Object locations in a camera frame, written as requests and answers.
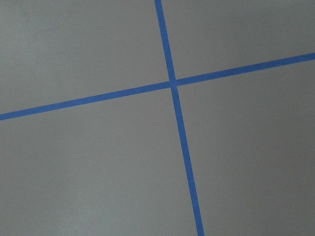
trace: horizontal blue line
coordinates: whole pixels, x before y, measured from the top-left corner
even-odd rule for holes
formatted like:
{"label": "horizontal blue line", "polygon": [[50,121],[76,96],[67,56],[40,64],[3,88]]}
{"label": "horizontal blue line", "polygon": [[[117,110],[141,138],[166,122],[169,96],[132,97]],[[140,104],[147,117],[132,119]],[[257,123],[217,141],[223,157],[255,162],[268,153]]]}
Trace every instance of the horizontal blue line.
{"label": "horizontal blue line", "polygon": [[217,71],[217,72],[208,73],[204,75],[191,76],[187,78],[178,79],[176,82],[178,86],[188,85],[188,84],[202,82],[206,80],[214,80],[214,79],[223,78],[223,77],[232,76],[232,75],[245,74],[245,73],[249,73],[253,71],[264,70],[264,69],[274,68],[274,67],[283,66],[283,65],[290,65],[290,64],[295,64],[295,63],[314,60],[314,59],[315,59],[315,53],[310,53],[310,54],[300,55],[300,56],[291,57],[291,58],[272,60],[268,62],[237,67],[237,68],[233,68],[229,70]]}
{"label": "horizontal blue line", "polygon": [[80,106],[83,104],[105,101],[105,100],[114,99],[118,97],[124,97],[124,96],[130,96],[134,94],[140,94],[140,93],[145,93],[145,92],[150,92],[150,91],[155,91],[155,90],[160,90],[160,89],[166,89],[169,87],[170,87],[170,84],[167,81],[167,82],[162,82],[162,83],[153,84],[153,85],[130,88],[130,89],[125,89],[121,91],[110,92],[110,93],[95,95],[91,97],[84,97],[84,98],[79,98],[75,100],[59,102],[59,103],[54,103],[50,105],[0,114],[0,120],[12,119],[16,117],[24,117],[24,116],[29,116],[29,115],[33,115],[37,113],[42,113],[42,112],[59,110],[59,109],[67,108],[67,107]]}

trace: floor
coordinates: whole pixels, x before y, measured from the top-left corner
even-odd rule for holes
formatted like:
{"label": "floor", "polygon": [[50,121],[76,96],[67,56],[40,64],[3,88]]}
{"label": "floor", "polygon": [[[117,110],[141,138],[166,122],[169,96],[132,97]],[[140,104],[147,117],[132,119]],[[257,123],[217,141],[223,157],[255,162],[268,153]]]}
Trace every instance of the floor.
{"label": "floor", "polygon": [[313,235],[314,12],[0,0],[0,235]]}

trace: blue line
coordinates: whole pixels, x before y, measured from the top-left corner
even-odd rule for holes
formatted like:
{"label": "blue line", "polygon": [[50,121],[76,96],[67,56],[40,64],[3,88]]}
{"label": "blue line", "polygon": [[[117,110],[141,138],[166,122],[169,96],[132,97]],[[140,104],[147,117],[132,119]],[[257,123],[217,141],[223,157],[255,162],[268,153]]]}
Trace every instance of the blue line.
{"label": "blue line", "polygon": [[202,219],[201,219],[199,202],[198,202],[198,196],[197,196],[197,190],[196,190],[195,180],[194,180],[193,172],[192,172],[189,148],[188,148],[185,125],[184,125],[184,119],[183,119],[179,94],[178,94],[178,90],[177,90],[175,71],[174,71],[174,66],[173,66],[171,49],[169,46],[169,41],[168,41],[168,36],[167,36],[167,29],[166,29],[166,23],[165,23],[165,18],[164,18],[161,0],[155,0],[155,4],[156,4],[156,10],[157,10],[159,29],[160,29],[160,33],[161,33],[161,37],[162,37],[164,55],[165,55],[165,60],[166,60],[166,67],[167,67],[169,82],[170,82],[171,91],[172,91],[175,115],[176,115],[176,120],[177,120],[177,126],[178,126],[181,146],[182,146],[185,170],[186,170],[186,175],[187,175],[187,180],[188,180],[190,198],[191,198],[191,203],[192,203],[193,214],[195,217],[197,233],[198,233],[198,236],[204,236]]}
{"label": "blue line", "polygon": [[197,82],[206,81],[206,80],[214,80],[214,79],[223,78],[227,76],[245,74],[245,73],[249,73],[253,71],[264,70],[264,69],[274,68],[274,67],[283,66],[283,65],[290,65],[290,64],[295,64],[295,63],[314,60],[314,59],[315,59],[315,53],[310,53],[310,54],[300,55],[300,56],[291,57],[291,58],[272,60],[272,61],[263,62],[259,64],[247,65],[247,66],[237,67],[237,68],[233,68],[229,70],[222,70],[222,71],[217,71],[217,72],[213,72],[209,74],[197,75],[197,76],[191,76],[191,77],[179,79],[177,80],[177,85],[180,86],[180,85],[187,85],[187,84],[197,83]]}
{"label": "blue line", "polygon": [[37,113],[42,113],[42,112],[59,110],[59,109],[67,108],[67,107],[80,106],[83,104],[105,101],[105,100],[114,99],[114,98],[118,98],[118,97],[124,97],[124,96],[130,96],[130,95],[134,95],[134,94],[140,94],[140,93],[144,93],[144,92],[166,89],[169,87],[170,87],[170,84],[167,81],[167,82],[162,82],[162,83],[153,84],[153,85],[146,85],[146,86],[141,86],[141,87],[136,87],[136,88],[130,88],[130,89],[125,89],[125,90],[121,90],[121,91],[95,95],[95,96],[91,96],[91,97],[79,98],[79,99],[66,101],[66,102],[59,102],[59,103],[54,103],[54,104],[50,104],[50,105],[45,105],[45,106],[34,107],[34,108],[25,109],[25,110],[0,114],[0,120],[12,119],[12,118],[16,118],[16,117],[24,117],[24,116],[29,116],[29,115],[33,115],[33,114],[37,114]]}

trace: blue tape strip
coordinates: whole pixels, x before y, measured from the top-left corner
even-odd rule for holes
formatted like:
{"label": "blue tape strip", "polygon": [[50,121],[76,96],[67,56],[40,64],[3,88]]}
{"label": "blue tape strip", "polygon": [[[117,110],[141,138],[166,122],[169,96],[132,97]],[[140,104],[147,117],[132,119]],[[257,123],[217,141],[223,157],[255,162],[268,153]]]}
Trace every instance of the blue tape strip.
{"label": "blue tape strip", "polygon": [[177,85],[176,85],[175,71],[174,71],[174,66],[173,66],[171,49],[169,46],[169,41],[168,41],[168,36],[167,36],[167,29],[166,29],[166,23],[165,23],[162,3],[160,0],[155,0],[155,4],[156,4],[156,10],[157,10],[159,29],[160,29],[160,33],[161,33],[161,37],[162,37],[164,55],[165,55],[165,60],[166,60],[166,67],[167,67],[169,82],[170,82],[171,91],[172,91],[172,97],[173,97],[175,115],[176,115],[176,120],[177,120],[178,131],[179,131],[179,137],[180,137],[182,152],[183,152],[183,157],[184,157],[184,164],[185,164],[185,170],[186,170],[188,186],[189,186],[189,191],[190,191],[190,198],[191,198],[191,203],[192,203],[192,208],[193,208],[193,214],[195,217],[195,223],[196,223],[196,227],[197,227],[197,233],[198,233],[198,236],[204,236],[202,219],[201,219],[200,208],[199,208],[199,202],[198,202],[197,191],[196,191],[195,181],[194,181],[193,172],[192,172],[189,148],[188,148],[185,125],[184,125],[184,119],[183,119],[178,89],[177,89]]}
{"label": "blue tape strip", "polygon": [[245,73],[249,73],[253,71],[264,70],[264,69],[274,68],[274,67],[283,66],[283,65],[290,65],[290,64],[295,64],[295,63],[314,60],[314,59],[315,59],[315,53],[310,53],[310,54],[300,55],[300,56],[291,57],[291,58],[272,60],[268,62],[237,67],[234,69],[222,70],[222,71],[217,71],[217,72],[213,72],[209,74],[197,75],[197,76],[191,76],[191,77],[179,79],[177,80],[177,85],[178,86],[188,85],[188,84],[197,83],[201,81],[214,80],[214,79],[223,78],[223,77],[232,76],[232,75],[245,74]]}
{"label": "blue tape strip", "polygon": [[42,113],[42,112],[59,110],[59,109],[67,108],[67,107],[80,106],[83,104],[105,101],[105,100],[114,99],[118,97],[124,97],[124,96],[130,96],[134,94],[140,94],[140,93],[145,93],[145,92],[150,92],[150,91],[155,91],[155,90],[160,90],[160,89],[166,89],[169,87],[170,87],[170,83],[167,81],[167,82],[162,82],[162,83],[153,84],[153,85],[130,88],[130,89],[125,89],[121,91],[95,95],[91,97],[79,98],[79,99],[66,101],[66,102],[59,102],[59,103],[54,103],[50,105],[29,108],[29,109],[15,111],[15,112],[9,112],[5,114],[1,114],[0,120],[12,119],[16,117],[24,117],[24,116],[33,115],[33,114]]}

